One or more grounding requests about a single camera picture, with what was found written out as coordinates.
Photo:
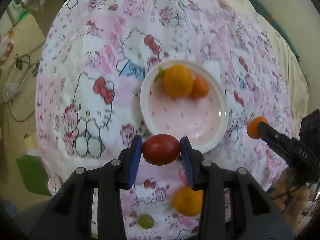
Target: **hello kitty print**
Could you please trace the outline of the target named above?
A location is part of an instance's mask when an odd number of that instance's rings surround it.
[[[77,167],[102,167],[134,135],[151,136],[139,105],[141,83],[168,59],[200,64],[225,92],[227,131],[205,158],[225,169],[247,168],[264,189],[276,181],[285,162],[246,133],[260,115],[288,136],[294,128],[283,74],[259,26],[224,0],[67,0],[46,38],[36,86],[39,148],[52,194]],[[179,161],[152,166],[141,158],[136,183],[120,194],[127,238],[194,236],[199,216],[182,216],[171,205],[186,185]],[[95,191],[95,233],[97,197]],[[226,219],[229,206],[226,196]],[[145,213],[155,219],[148,232],[137,224]]]

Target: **orange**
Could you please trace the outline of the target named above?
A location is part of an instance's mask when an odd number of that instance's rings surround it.
[[[162,82],[164,90],[173,98],[188,96],[193,87],[192,74],[184,65],[174,65],[168,68]]]
[[[209,93],[209,84],[203,77],[196,77],[190,94],[192,98],[203,98]]]
[[[247,133],[249,135],[250,138],[252,139],[260,139],[261,138],[261,134],[258,131],[258,124],[261,122],[265,122],[268,124],[267,119],[265,119],[265,117],[263,116],[259,116],[255,119],[253,119],[247,126]]]
[[[183,187],[174,196],[172,205],[184,216],[195,216],[201,212],[202,197],[202,190],[193,191],[189,186]]]

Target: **grape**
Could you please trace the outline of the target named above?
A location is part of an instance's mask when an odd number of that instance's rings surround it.
[[[145,229],[152,228],[155,225],[155,221],[150,215],[141,215],[138,218],[138,224]]]

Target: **green object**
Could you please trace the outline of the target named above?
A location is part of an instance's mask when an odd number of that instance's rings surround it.
[[[263,18],[265,18],[272,27],[274,27],[280,35],[285,39],[288,43],[289,47],[291,48],[292,52],[295,54],[297,61],[300,61],[300,56],[298,55],[296,49],[294,48],[292,42],[290,41],[288,35],[285,33],[284,29],[281,25],[273,18],[273,16],[268,12],[268,10],[260,3],[258,0],[249,0],[254,9],[258,14],[260,14]]]
[[[166,70],[164,70],[163,68],[159,67],[159,73],[156,75],[154,82],[156,82],[159,78],[163,78],[165,72],[166,72]]]
[[[18,20],[18,22],[22,21],[22,19],[23,19],[24,17],[26,17],[28,14],[29,14],[28,11],[24,11],[22,14],[20,14],[20,15],[19,15],[19,20]]]
[[[51,196],[47,188],[49,178],[40,157],[24,155],[16,159],[16,162],[23,184],[29,192]]]
[[[145,229],[152,228],[155,225],[155,221],[150,215],[141,215],[138,218],[138,224]]]

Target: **orange tip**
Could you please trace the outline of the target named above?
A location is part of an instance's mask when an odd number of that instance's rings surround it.
[[[263,116],[259,116],[255,119],[253,119],[247,126],[247,133],[249,135],[250,138],[252,139],[260,139],[261,138],[261,134],[258,131],[258,124],[261,122],[265,122],[266,124],[268,124],[268,121],[265,117]]]

